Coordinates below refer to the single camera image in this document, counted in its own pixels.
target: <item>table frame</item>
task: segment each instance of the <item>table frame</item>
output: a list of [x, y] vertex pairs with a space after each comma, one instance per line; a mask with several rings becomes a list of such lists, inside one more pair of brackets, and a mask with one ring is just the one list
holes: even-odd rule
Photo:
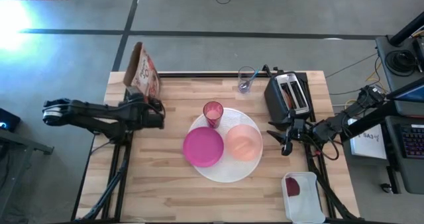
[[[161, 73], [159, 72], [159, 75], [161, 78], [237, 78], [238, 74], [237, 72], [164, 72]], [[267, 73], [259, 73], [257, 75], [258, 78], [269, 78], [269, 75]], [[309, 100], [311, 100], [310, 97], [310, 93], [309, 93], [309, 85], [306, 86], [307, 89], [307, 94], [308, 94], [308, 98]], [[315, 118], [315, 114], [314, 112], [311, 113], [310, 115], [310, 120], [311, 122], [316, 122], [316, 118]], [[128, 144], [116, 144], [114, 149], [113, 149], [113, 156], [112, 156], [112, 161], [111, 161], [111, 167], [110, 167], [110, 171], [109, 171], [109, 179], [108, 179], [108, 185], [111, 183], [111, 180], [113, 179], [113, 177], [116, 175], [117, 172], [117, 166], [118, 166], [118, 162], [119, 162], [119, 153], [120, 153], [120, 149], [121, 147], [124, 146], [125, 147], [125, 157], [128, 157], [128, 160], [126, 160], [126, 158], [124, 158], [124, 160], [127, 161], [127, 165], [125, 167], [125, 171], [122, 175], [122, 178], [120, 179], [120, 184], [119, 184], [119, 189], [118, 189], [118, 194], [117, 194], [117, 204], [116, 204], [116, 208], [115, 208], [115, 214], [113, 217], [109, 217], [109, 208], [110, 208], [110, 203], [111, 203], [111, 198], [110, 196], [107, 197], [107, 201], [105, 202], [104, 206], [103, 206], [103, 212], [101, 214], [101, 218], [100, 219], [81, 219], [78, 221], [78, 223], [120, 223], [121, 221], [121, 212], [122, 212], [122, 204], [123, 204], [123, 199], [124, 199], [124, 193], [125, 193], [125, 183], [127, 180], [127, 168], [128, 168], [128, 163], [129, 163], [129, 157], [131, 154], [131, 142]], [[305, 146], [305, 153], [308, 154], [308, 146]], [[307, 157], [307, 155], [305, 156], [307, 162], [308, 162], [308, 168], [309, 171], [312, 172], [311, 170], [311, 165], [309, 165], [309, 162], [311, 162], [311, 159], [309, 159]], [[322, 174], [322, 177], [325, 179], [327, 185], [329, 186], [329, 178], [328, 178], [328, 173], [327, 173], [327, 169], [325, 166], [325, 161], [324, 161], [324, 157], [321, 154], [320, 156], [317, 157], [317, 161], [318, 161], [318, 169], [320, 171], [320, 173]], [[82, 193], [82, 189], [83, 189], [83, 184], [85, 181], [85, 175], [87, 172], [87, 168], [88, 168], [88, 164], [89, 164], [89, 158], [87, 159], [87, 164], [85, 165], [85, 170], [84, 170], [84, 175], [83, 175], [83, 179], [81, 181], [81, 185], [79, 187], [79, 192], [78, 192], [78, 196], [77, 196], [77, 200], [74, 206], [74, 211], [72, 213], [71, 216], [71, 221], [73, 221], [76, 218], [76, 213], [78, 210], [78, 205], [80, 202], [80, 197], [81, 197], [81, 193]], [[332, 219], [333, 221], [336, 221], [336, 211], [335, 211], [335, 206], [334, 204], [330, 201], [329, 196], [327, 194], [325, 194], [325, 199], [326, 199], [326, 203], [327, 203], [327, 209], [329, 212], [329, 220]]]

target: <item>pink plate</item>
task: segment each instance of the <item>pink plate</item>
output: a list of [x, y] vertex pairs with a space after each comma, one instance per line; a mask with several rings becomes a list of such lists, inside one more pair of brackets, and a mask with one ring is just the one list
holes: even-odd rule
[[183, 153], [185, 159], [197, 167], [210, 167], [223, 155], [224, 141], [220, 134], [209, 127], [199, 127], [185, 137]]

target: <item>red food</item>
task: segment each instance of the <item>red food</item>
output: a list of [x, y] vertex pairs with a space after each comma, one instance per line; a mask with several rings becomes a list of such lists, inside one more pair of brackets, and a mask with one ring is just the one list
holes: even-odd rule
[[300, 194], [300, 187], [294, 178], [286, 178], [286, 187], [289, 197]]

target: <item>red cup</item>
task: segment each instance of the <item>red cup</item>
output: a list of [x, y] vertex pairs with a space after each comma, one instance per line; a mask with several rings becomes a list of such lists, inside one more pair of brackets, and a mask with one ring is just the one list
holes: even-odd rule
[[207, 124], [214, 129], [218, 128], [223, 113], [223, 106], [216, 101], [210, 101], [203, 107], [203, 114], [206, 117]]

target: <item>clear glass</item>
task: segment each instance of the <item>clear glass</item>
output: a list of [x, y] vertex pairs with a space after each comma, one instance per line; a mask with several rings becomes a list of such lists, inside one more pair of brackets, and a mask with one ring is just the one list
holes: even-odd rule
[[241, 93], [246, 93], [250, 91], [250, 87], [253, 84], [253, 75], [255, 69], [245, 66], [240, 68], [238, 71], [238, 90]]
[[210, 101], [203, 107], [203, 114], [206, 117], [207, 124], [214, 129], [218, 128], [223, 113], [223, 106], [216, 101]]

